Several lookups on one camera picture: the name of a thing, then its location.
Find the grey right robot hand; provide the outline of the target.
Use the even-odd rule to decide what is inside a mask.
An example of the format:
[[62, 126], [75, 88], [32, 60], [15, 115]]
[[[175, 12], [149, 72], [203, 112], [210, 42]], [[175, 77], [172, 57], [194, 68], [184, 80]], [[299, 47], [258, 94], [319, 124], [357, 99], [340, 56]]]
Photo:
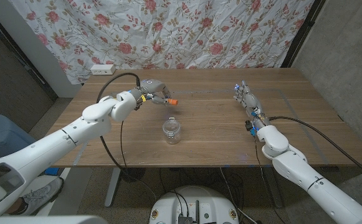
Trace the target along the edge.
[[249, 117], [250, 122], [257, 129], [270, 125], [259, 99], [251, 92], [250, 86], [242, 80], [240, 85], [234, 87], [235, 94], [233, 98], [241, 104]]

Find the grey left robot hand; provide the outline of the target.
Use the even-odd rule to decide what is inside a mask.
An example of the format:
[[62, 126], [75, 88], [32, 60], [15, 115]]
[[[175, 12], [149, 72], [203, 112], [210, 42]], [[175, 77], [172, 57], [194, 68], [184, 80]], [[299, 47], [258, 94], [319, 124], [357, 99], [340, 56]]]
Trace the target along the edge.
[[154, 79], [141, 81], [140, 86], [131, 89], [130, 93], [136, 100], [135, 110], [138, 110], [146, 100], [151, 100], [154, 104], [158, 105], [170, 105], [171, 101], [171, 93], [166, 85]]

